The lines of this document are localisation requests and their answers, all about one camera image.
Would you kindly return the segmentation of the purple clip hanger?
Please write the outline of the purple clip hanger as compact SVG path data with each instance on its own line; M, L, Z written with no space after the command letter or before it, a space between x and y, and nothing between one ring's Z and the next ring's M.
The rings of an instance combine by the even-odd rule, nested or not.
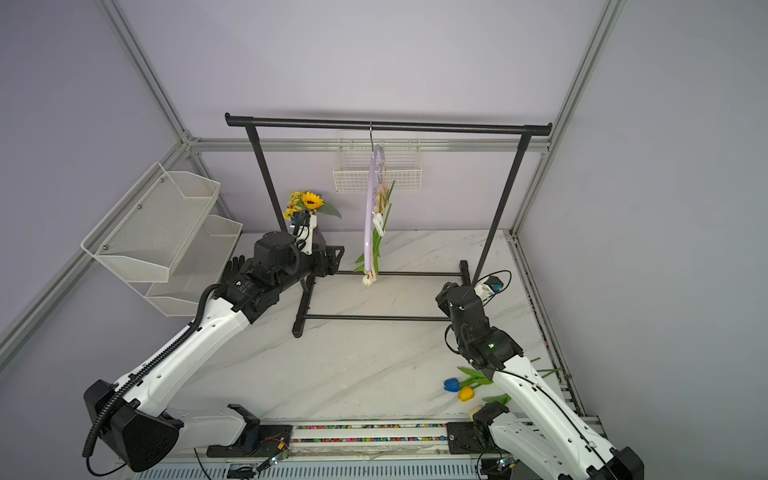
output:
M364 229L364 260L363 260L363 284L371 286L375 282L376 272L374 267L374 219L378 208L378 195L384 180L384 151L374 143L373 126L369 125L369 141L371 145L371 157L368 171L368 183L366 193L366 217Z

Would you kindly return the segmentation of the white tulip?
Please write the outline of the white tulip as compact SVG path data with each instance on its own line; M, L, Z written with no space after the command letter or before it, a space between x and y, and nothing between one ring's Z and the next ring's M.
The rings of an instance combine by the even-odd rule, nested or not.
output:
M362 283L366 287L378 279L381 243L392 209L391 196L394 186L395 181L390 184L382 183L376 191L373 197L369 246L364 247L364 252L355 261L355 272L363 274Z

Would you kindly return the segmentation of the blue tulip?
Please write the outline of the blue tulip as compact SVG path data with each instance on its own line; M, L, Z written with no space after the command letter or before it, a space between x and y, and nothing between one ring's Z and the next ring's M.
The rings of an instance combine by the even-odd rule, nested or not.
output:
M459 367L459 370L462 373L466 374L467 377L464 380L459 380L457 378L446 379L443 382L443 388L446 391L459 393L465 387L476 389L478 387L491 385L493 383L492 379L489 379L483 372L479 370L474 370L466 367ZM562 371L562 368L549 368L549 369L543 369L543 370L536 370L536 371L533 371L531 374L524 374L524 373L514 372L510 370L502 370L502 371L499 371L498 374L511 376L513 379L523 380L524 382L527 382L529 384L533 384L534 386L536 386L536 385L539 385L543 379L549 376L552 376L556 373L560 373L561 371Z

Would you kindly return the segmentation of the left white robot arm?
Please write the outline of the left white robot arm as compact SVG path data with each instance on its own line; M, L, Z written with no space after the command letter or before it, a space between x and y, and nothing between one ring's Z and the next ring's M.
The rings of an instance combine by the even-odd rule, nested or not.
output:
M173 414L181 387L230 339L255 323L281 294L311 277L335 274L344 247L313 242L307 232L276 231L255 242L252 257L234 257L207 286L192 321L133 371L115 382L98 380L85 392L92 426L82 455L103 441L134 472L168 454L216 446L254 450L260 420L240 404L220 412Z

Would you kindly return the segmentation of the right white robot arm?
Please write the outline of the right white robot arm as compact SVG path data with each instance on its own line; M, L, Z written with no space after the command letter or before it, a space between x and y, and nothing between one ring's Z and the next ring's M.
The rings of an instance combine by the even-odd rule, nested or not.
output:
M542 479L642 479L645 467L629 447L618 449L585 423L538 373L520 345L490 324L471 286L447 283L436 297L451 319L457 352L508 395L528 427L494 402L473 416L479 441L512 454Z

